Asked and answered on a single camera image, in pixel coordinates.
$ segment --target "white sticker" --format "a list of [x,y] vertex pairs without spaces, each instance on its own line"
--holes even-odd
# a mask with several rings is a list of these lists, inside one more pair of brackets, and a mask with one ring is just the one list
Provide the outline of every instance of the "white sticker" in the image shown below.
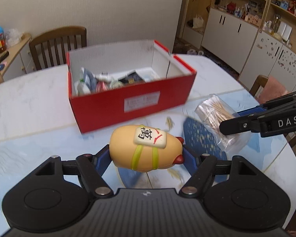
[[160,129],[140,126],[135,130],[134,143],[164,149],[167,145],[167,134]]
[[135,111],[152,105],[157,105],[160,92],[152,92],[134,96],[124,100],[124,112]]

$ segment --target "floor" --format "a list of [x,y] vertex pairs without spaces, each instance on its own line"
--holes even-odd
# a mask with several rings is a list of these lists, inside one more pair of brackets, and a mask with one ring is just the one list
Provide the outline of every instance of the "floor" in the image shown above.
[[[172,53],[186,54],[190,49],[194,49],[196,52],[200,51],[200,49],[197,49],[196,47],[189,44],[185,40],[181,38],[175,38]],[[220,58],[212,54],[210,51],[204,49],[203,47],[201,50],[204,52],[204,56],[214,61],[218,66],[220,66],[223,70],[225,70],[234,79],[237,79],[239,77],[239,74],[234,69],[232,69],[229,65],[227,65],[225,62],[223,62]]]

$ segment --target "red box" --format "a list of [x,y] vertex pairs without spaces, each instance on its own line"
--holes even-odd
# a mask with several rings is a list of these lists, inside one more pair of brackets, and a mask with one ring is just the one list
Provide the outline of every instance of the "red box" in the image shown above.
[[[154,40],[90,46],[67,53],[69,101],[81,133],[184,104],[196,71]],[[153,72],[158,80],[84,96],[75,95],[80,68],[94,74]]]

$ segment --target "cabinet handle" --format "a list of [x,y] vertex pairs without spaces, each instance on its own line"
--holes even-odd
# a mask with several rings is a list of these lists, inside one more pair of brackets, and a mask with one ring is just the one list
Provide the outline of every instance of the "cabinet handle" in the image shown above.
[[275,54],[275,56],[277,55],[277,52],[278,52],[278,50],[279,50],[279,49],[280,49],[280,47],[278,47],[278,48],[277,48],[277,51],[276,51],[276,54]]
[[282,50],[281,55],[280,55],[280,57],[279,57],[278,59],[280,59],[280,58],[282,57],[283,51],[284,51],[284,50]]

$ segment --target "pink cushion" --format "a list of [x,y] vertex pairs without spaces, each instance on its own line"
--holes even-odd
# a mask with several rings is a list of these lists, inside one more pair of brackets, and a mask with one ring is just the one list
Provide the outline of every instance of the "pink cushion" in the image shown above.
[[285,86],[283,86],[274,77],[270,76],[263,91],[261,92],[261,94],[258,98],[258,102],[260,104],[262,104],[262,103],[265,103],[269,100],[286,95],[288,93],[289,92],[286,90]]

